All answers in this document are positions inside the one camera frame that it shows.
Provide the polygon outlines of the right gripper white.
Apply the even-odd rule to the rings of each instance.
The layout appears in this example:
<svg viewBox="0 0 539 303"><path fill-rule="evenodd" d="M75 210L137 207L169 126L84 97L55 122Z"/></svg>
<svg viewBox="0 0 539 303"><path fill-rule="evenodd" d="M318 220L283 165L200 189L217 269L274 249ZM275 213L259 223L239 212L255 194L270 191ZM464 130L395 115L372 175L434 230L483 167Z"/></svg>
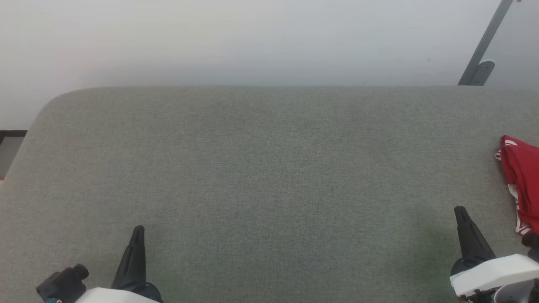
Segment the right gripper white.
<svg viewBox="0 0 539 303"><path fill-rule="evenodd" d="M463 206L454 213L461 257L457 263L479 263L450 275L457 298L466 303L537 303L538 263L525 255L497 258Z"/></svg>

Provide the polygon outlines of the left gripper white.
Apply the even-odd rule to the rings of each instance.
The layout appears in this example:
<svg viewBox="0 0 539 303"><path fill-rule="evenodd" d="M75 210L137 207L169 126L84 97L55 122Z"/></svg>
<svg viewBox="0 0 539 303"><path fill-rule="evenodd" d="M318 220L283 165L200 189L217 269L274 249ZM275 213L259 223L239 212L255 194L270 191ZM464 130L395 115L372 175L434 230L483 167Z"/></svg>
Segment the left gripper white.
<svg viewBox="0 0 539 303"><path fill-rule="evenodd" d="M77 303L163 303L157 287L146 280L144 226L135 226L121 258L112 288L87 290Z"/></svg>

